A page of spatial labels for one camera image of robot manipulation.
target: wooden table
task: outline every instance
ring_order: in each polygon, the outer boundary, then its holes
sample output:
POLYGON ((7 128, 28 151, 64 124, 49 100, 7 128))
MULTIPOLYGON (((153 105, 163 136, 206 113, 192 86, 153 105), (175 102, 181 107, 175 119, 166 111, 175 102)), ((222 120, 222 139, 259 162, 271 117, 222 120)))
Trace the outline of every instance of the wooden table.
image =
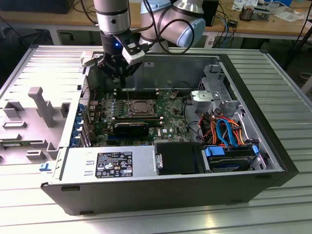
MULTIPOLYGON (((233 0, 222 0, 221 5, 230 19, 238 21, 235 37, 243 38, 265 38, 265 39, 296 39, 302 28, 302 21, 297 20, 289 23, 285 20, 270 16, 266 21, 245 22, 239 20, 239 12, 232 11, 231 3, 233 0)), ((292 3, 291 7, 309 7, 310 1, 305 3, 292 3)), ((87 0, 86 6, 93 5, 93 0, 87 0)), ((140 27, 140 3, 130 3, 131 27, 140 27)), ((81 31, 99 31, 98 27, 92 25, 84 13, 72 9, 67 15, 55 15, 47 13, 29 13, 29 12, 0 12, 0 15, 16 28, 35 28, 47 29, 51 33, 53 43, 61 45, 59 39, 59 30, 81 30, 81 31)), ((224 30, 218 19, 215 19, 212 27, 206 27, 204 33, 207 36, 206 46, 211 46, 214 38, 224 30)))
MULTIPOLYGON (((269 21, 259 21, 252 20, 250 22, 242 21, 239 19, 239 11, 232 10, 233 0, 222 0, 221 5, 225 14, 229 16, 229 19, 235 20, 238 22, 237 29, 235 32, 235 37, 243 38, 264 38, 264 39, 297 39, 300 34, 300 31, 303 27, 302 20, 296 20, 294 22, 287 22, 283 19, 280 19, 276 16, 271 15, 269 21)), ((307 11, 309 9, 311 2, 306 1, 304 3, 297 3, 295 1, 290 5, 291 8, 300 8, 301 10, 307 11)), ((224 27, 218 19, 214 20, 214 25, 212 27, 206 27, 208 33, 206 46, 213 42, 214 37, 222 33, 224 27)), ((304 36, 308 31, 306 27, 303 31, 302 36, 304 36)))

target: power supply label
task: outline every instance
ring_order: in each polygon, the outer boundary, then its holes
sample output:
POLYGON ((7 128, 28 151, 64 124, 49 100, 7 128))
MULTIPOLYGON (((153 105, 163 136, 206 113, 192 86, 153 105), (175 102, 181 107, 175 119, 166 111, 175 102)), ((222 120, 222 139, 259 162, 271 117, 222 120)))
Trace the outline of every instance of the power supply label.
POLYGON ((132 175, 132 152, 97 154, 97 178, 127 177, 132 175))

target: workbench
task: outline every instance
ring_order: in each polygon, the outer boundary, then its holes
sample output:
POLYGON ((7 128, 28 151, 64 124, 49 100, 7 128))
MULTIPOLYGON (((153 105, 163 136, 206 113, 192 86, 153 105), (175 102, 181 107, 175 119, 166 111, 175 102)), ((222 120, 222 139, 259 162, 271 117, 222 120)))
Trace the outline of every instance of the workbench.
MULTIPOLYGON (((239 12, 231 10, 232 5, 230 3, 232 3, 233 0, 222 0, 220 2, 225 13, 228 16, 231 16, 230 19, 238 21, 237 31, 235 32, 236 38, 241 37, 296 40, 303 26, 302 20, 297 20, 290 23, 275 16, 270 16, 268 22, 255 20, 250 22, 241 21, 239 20, 239 12)), ((293 2, 291 7, 308 8, 310 3, 310 1, 306 1, 304 3, 293 2)), ((86 6, 91 5, 93 5, 93 0, 86 0, 86 6)), ((76 7, 77 9, 81 10, 81 6, 79 4, 76 7)), ((140 9, 140 3, 130 3, 132 28, 140 27, 140 9)), ((78 12, 74 9, 71 9, 67 15, 30 12, 0 12, 0 15, 15 28, 49 30, 54 45, 61 45, 59 30, 99 31, 99 28, 92 25, 84 13, 78 12)), ((96 19, 95 14, 91 14, 91 17, 96 19)), ((6 26, 6 24, 0 21, 0 27, 6 26)), ((223 30, 224 27, 218 19, 214 20, 214 25, 212 27, 206 27, 206 30, 203 34, 204 36, 207 36, 205 47, 211 47, 215 37, 220 36, 223 30)), ((307 31, 308 29, 306 28, 303 31, 302 36, 304 36, 307 31)))
MULTIPOLYGON (((79 84, 83 73, 82 52, 101 50, 102 46, 30 48, 0 90, 0 100, 10 99, 10 90, 16 90, 16 85, 20 89, 14 95, 26 92, 31 84, 53 84, 59 85, 64 94, 54 95, 51 102, 70 102, 70 87, 79 84)), ((249 203, 70 216, 40 189, 41 183, 52 176, 42 174, 40 164, 0 166, 0 233, 311 233, 310 99, 269 54, 259 50, 193 48, 189 53, 229 56, 299 175, 282 187, 263 191, 249 203)))

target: blue cable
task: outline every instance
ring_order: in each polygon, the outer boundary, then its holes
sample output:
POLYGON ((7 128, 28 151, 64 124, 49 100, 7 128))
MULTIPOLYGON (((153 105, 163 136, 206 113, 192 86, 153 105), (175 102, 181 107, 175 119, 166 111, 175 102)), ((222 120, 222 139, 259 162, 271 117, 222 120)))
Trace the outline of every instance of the blue cable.
POLYGON ((229 27, 228 27, 228 24, 226 23, 226 21, 225 21, 224 18, 219 17, 219 19, 221 19, 221 20, 224 22, 224 25, 225 25, 225 28, 226 28, 225 39, 224 39, 224 41, 223 41, 223 43, 222 43, 222 48, 223 48, 224 45, 225 45, 226 40, 228 39, 227 37, 228 37, 228 33, 229 33, 229 27))
POLYGON ((238 144, 237 144, 235 138, 232 135, 232 130, 231 130, 230 123, 227 120, 225 120, 225 119, 220 119, 218 121, 218 123, 216 124, 216 133, 218 135, 218 138, 225 144, 226 147, 229 147, 228 142, 225 139, 223 139, 221 131, 220 131, 220 127, 221 127, 221 123, 222 122, 224 122, 226 124, 226 127, 228 128, 229 139, 230 139, 231 145, 233 145, 234 147, 238 147, 238 144))

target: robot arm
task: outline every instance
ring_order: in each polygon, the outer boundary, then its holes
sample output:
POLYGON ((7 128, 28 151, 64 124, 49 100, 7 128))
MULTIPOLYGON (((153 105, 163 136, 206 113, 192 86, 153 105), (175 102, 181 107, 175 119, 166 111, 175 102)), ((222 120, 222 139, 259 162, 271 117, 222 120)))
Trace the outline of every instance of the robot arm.
MULTIPOLYGON (((156 43, 152 50, 154 52, 163 52, 164 49, 168 49, 166 41, 170 41, 179 47, 194 46, 198 42, 206 26, 206 22, 202 18, 204 14, 202 9, 203 0, 149 0, 149 2, 157 25, 157 34, 163 31, 159 40, 161 45, 157 45, 157 35, 154 28, 141 32, 141 44, 156 43), (193 43, 192 30, 185 21, 189 22, 194 30, 193 43)), ((148 5, 143 0, 141 27, 146 27, 152 23, 147 8, 148 5)))
MULTIPOLYGON (((153 23, 150 9, 146 9, 146 1, 141 7, 141 26, 153 23)), ((168 40, 180 47, 188 47, 193 38, 190 26, 174 19, 188 21, 194 29, 194 45, 205 29, 205 21, 201 19, 203 0, 178 0, 171 5, 170 0, 148 0, 157 25, 141 32, 140 43, 130 30, 130 10, 128 0, 94 0, 104 57, 99 67, 110 77, 124 78, 131 76, 141 65, 145 52, 143 45, 154 45, 157 35, 162 32, 160 40, 168 40)))
POLYGON ((94 0, 104 57, 99 67, 112 78, 130 76, 145 55, 130 30, 128 0, 94 0))

